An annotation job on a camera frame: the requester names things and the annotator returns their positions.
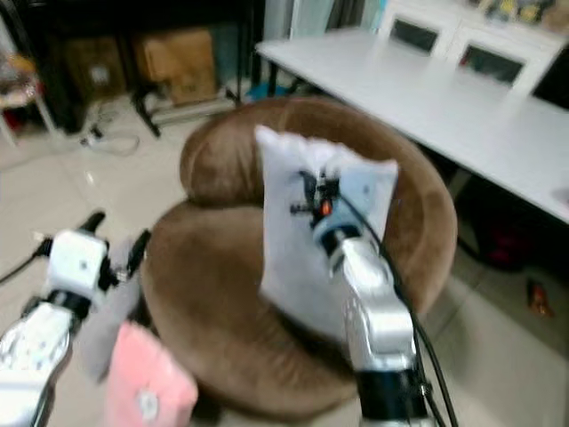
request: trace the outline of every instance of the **black cable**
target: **black cable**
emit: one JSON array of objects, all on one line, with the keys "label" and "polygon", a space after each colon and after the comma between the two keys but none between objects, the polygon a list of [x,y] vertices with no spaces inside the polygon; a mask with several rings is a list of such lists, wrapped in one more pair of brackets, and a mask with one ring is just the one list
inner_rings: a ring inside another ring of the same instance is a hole
[{"label": "black cable", "polygon": [[[445,381],[445,376],[443,375],[443,370],[441,369],[441,366],[438,362],[437,354],[435,353],[435,349],[433,348],[433,344],[431,343],[429,337],[427,336],[427,333],[425,332],[421,323],[417,319],[417,316],[413,310],[412,305],[410,304],[409,300],[405,296],[405,292],[404,292],[404,289],[402,287],[402,280],[401,280],[401,277],[399,276],[397,269],[395,268],[395,263],[393,263],[393,260],[391,259],[386,247],[381,242],[381,239],[379,238],[379,236],[377,235],[377,233],[375,232],[373,227],[370,225],[369,221],[367,221],[367,219],[359,212],[359,210],[354,206],[354,204],[349,201],[349,199],[347,199],[342,194],[340,194],[340,199],[343,200],[343,202],[348,206],[349,210],[357,217],[357,219],[359,221],[361,221],[365,225],[367,230],[372,234],[373,240],[375,241],[376,245],[379,247],[381,256],[383,258],[385,258],[385,260],[388,262],[388,264],[392,267],[394,287],[397,290],[399,298],[401,298],[401,301],[403,301],[403,303],[407,306],[407,309],[409,310],[415,331],[419,332],[419,336],[421,337],[422,341],[425,344],[425,347],[427,348],[427,353],[429,354],[429,357],[430,357],[431,362],[433,364],[433,367],[435,369],[435,375],[437,376],[439,388],[441,389],[441,393],[443,394],[443,400],[445,401],[446,412],[448,413],[448,416],[449,416],[449,419],[451,422],[451,426],[452,427],[458,427],[458,425],[459,425],[458,420],[456,418],[456,414],[454,413],[453,403],[451,401],[451,397],[450,397],[449,392],[448,392],[448,387],[446,386],[446,381]],[[415,340],[415,347],[417,350],[417,359],[418,359],[419,365],[421,366],[420,367],[420,375],[424,376],[424,369],[422,368],[422,361],[421,361],[421,351],[419,349],[419,345],[417,343],[416,336],[414,336],[413,339]],[[432,397],[431,397],[431,399],[428,399],[428,402],[429,402],[430,406],[432,405],[433,407],[436,407],[435,401],[432,399]],[[442,421],[442,417],[440,416],[440,412],[438,411],[438,408],[433,411],[433,415],[435,417],[440,417],[441,421]]]},{"label": "black cable", "polygon": [[16,276],[18,273],[20,273],[22,270],[24,270],[25,268],[27,268],[27,266],[29,264],[31,264],[35,258],[37,258],[36,254],[31,254],[27,260],[25,260],[24,262],[22,262],[20,265],[18,265],[17,267],[15,267],[12,271],[8,272],[7,274],[5,274],[3,277],[0,278],[0,285],[3,285],[4,282],[10,280],[11,278],[13,278],[14,276]]}]

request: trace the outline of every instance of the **white table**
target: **white table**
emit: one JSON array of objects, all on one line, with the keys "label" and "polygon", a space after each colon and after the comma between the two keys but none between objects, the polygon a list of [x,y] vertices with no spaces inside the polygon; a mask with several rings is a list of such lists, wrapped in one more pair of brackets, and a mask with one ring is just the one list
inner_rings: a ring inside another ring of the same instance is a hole
[{"label": "white table", "polygon": [[569,115],[361,30],[261,43],[261,56],[569,223]]}]

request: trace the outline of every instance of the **cabinet door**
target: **cabinet door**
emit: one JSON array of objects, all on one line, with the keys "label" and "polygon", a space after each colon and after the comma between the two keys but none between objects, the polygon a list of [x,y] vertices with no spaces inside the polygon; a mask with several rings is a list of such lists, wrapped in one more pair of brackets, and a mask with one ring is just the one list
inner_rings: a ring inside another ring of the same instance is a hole
[{"label": "cabinet door", "polygon": [[429,2],[391,0],[383,14],[378,36],[396,39],[429,55],[444,58],[459,24],[460,17]]},{"label": "cabinet door", "polygon": [[527,95],[541,81],[556,52],[509,36],[504,28],[460,26],[447,60],[510,85]]}]

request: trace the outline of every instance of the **pink cloth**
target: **pink cloth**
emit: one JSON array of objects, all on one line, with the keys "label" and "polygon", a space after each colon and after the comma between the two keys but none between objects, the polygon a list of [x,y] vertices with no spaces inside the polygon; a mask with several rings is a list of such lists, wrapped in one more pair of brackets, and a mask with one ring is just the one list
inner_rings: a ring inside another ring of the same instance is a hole
[{"label": "pink cloth", "polygon": [[146,329],[124,323],[108,376],[105,427],[185,427],[197,401],[193,377]]}]

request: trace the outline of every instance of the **tiled floor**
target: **tiled floor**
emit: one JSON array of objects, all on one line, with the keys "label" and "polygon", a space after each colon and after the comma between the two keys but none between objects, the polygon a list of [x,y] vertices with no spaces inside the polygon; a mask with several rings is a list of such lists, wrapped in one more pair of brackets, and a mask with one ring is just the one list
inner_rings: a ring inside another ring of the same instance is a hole
[{"label": "tiled floor", "polygon": [[[139,150],[112,157],[55,141],[26,137],[18,150],[0,141],[0,272],[35,247],[34,232],[78,224],[96,207],[108,218],[101,234],[111,242],[149,227],[179,200],[178,157],[199,123],[166,128],[155,140],[118,104],[115,131],[137,133]],[[38,263],[0,289],[0,330],[42,284]],[[425,319],[446,373],[461,425],[569,426],[569,288],[539,271],[556,317],[537,318],[525,306],[525,275],[488,270],[459,251],[448,287]],[[51,427],[100,425],[104,386],[93,385],[74,359],[57,388]],[[227,411],[220,426],[265,426]],[[357,402],[303,427],[358,425]]]}]

